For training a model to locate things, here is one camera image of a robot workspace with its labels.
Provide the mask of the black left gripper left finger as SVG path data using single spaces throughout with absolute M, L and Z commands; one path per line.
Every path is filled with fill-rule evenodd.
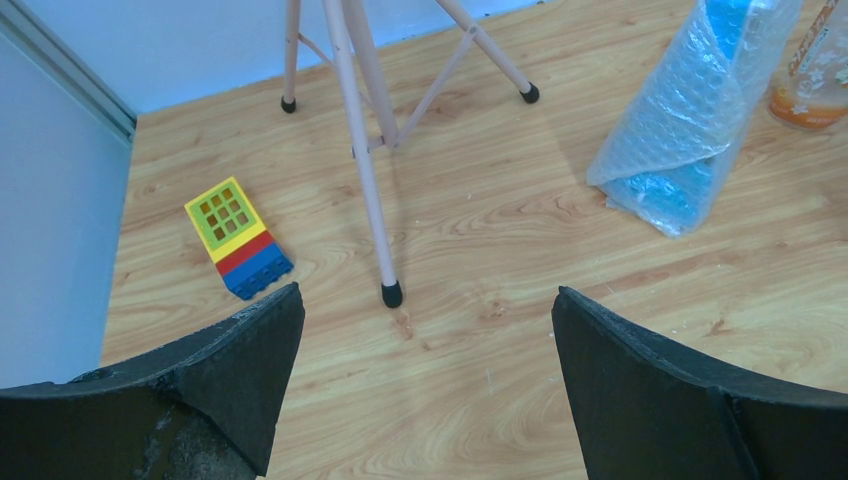
M 265 475 L 304 320 L 291 283 L 220 322 L 69 382 L 3 389 L 2 477 Z

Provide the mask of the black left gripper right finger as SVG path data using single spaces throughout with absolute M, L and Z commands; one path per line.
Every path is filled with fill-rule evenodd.
M 718 360 L 563 287 L 553 332 L 592 479 L 843 479 L 847 397 Z

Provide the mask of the orange tea bottle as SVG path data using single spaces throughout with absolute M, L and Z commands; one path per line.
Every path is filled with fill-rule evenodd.
M 847 3 L 826 1 L 774 84 L 769 112 L 789 125 L 831 127 L 847 116 Z

